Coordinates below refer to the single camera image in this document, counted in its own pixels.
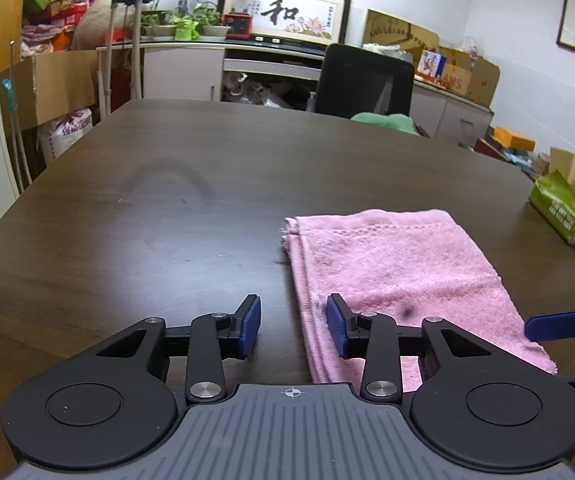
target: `green cloth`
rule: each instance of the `green cloth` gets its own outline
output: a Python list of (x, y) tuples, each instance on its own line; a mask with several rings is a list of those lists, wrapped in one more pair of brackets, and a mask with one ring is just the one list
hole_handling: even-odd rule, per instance
[(352, 120), (358, 123), (377, 124), (378, 126), (392, 128), (393, 130), (399, 130), (406, 134), (419, 135), (414, 129), (414, 122), (407, 115), (403, 114), (379, 115), (363, 112), (356, 114)]

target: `ribbed gray surface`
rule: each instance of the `ribbed gray surface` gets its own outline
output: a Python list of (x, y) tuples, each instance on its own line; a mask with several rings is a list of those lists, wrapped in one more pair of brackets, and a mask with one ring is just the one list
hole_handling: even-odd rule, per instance
[[(428, 449), (401, 412), (357, 399), (344, 384), (239, 387), (191, 408), (142, 459), (112, 470), (62, 474), (21, 465), (9, 480), (507, 480), (454, 465)], [(512, 478), (575, 480), (560, 464)]]

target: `black circular mount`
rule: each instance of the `black circular mount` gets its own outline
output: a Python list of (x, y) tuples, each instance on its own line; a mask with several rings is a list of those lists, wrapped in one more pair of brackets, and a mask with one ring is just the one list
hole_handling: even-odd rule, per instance
[(171, 391), (129, 359), (64, 361), (15, 389), (1, 427), (17, 460), (97, 470), (140, 456), (176, 420)]
[(57, 422), (68, 426), (93, 426), (114, 416), (121, 407), (119, 393), (103, 384), (73, 384), (48, 399), (46, 408)]
[(415, 428), (449, 460), (482, 471), (528, 472), (570, 458), (575, 390), (517, 362), (463, 358), (439, 370), (411, 401)]

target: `pink towel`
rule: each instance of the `pink towel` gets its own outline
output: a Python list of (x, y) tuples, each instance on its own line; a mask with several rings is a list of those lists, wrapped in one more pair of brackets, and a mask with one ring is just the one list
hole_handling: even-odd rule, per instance
[[(338, 292), (354, 312), (372, 310), (400, 325), (420, 326), (439, 316), (533, 365), (556, 373), (483, 253), (444, 211), (287, 220), (289, 253), (301, 324), (315, 383), (360, 385), (363, 360), (338, 357), (327, 329), (325, 304)], [(421, 385), (417, 359), (403, 357), (403, 387)]]

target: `crosshair marking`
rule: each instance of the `crosshair marking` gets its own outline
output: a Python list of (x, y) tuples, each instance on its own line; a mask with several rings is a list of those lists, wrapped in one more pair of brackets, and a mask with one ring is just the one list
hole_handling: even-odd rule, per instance
[(299, 395), (301, 395), (301, 390), (297, 390), (294, 386), (292, 388), (288, 388), (285, 390), (285, 394), (288, 397), (292, 397), (293, 399), (295, 397), (298, 397)]

